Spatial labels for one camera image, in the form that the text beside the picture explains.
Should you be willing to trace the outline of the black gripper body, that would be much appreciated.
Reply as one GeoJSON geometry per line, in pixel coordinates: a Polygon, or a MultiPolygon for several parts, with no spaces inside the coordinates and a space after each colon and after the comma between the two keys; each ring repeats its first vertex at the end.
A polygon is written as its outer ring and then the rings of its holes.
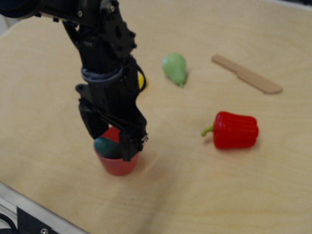
{"type": "Polygon", "coordinates": [[[137,137],[147,140],[147,121],[136,105],[141,92],[138,73],[142,69],[136,63],[119,65],[109,73],[95,73],[86,68],[81,74],[86,84],[76,86],[80,99],[91,103],[102,119],[115,128],[131,131],[137,137]]]}

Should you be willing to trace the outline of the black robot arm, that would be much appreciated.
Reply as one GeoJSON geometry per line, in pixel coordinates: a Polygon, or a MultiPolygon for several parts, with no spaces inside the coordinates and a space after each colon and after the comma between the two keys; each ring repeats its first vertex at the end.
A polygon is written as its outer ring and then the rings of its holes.
{"type": "Polygon", "coordinates": [[[3,0],[0,13],[62,21],[82,61],[85,83],[76,86],[81,118],[92,138],[117,128],[121,158],[131,161],[148,139],[147,122],[136,105],[144,90],[138,83],[142,70],[131,54],[136,35],[122,19],[118,1],[3,0]]]}

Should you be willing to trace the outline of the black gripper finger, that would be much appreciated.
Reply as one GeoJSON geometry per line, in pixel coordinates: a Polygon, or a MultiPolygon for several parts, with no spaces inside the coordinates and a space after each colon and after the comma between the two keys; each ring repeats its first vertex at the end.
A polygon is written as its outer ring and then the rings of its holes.
{"type": "Polygon", "coordinates": [[[119,146],[124,161],[130,162],[136,154],[142,151],[143,145],[144,138],[135,136],[131,131],[122,130],[119,133],[119,146]]]}
{"type": "Polygon", "coordinates": [[[78,108],[84,125],[92,139],[102,136],[108,130],[108,123],[102,119],[95,106],[87,100],[80,99],[78,108]]]}

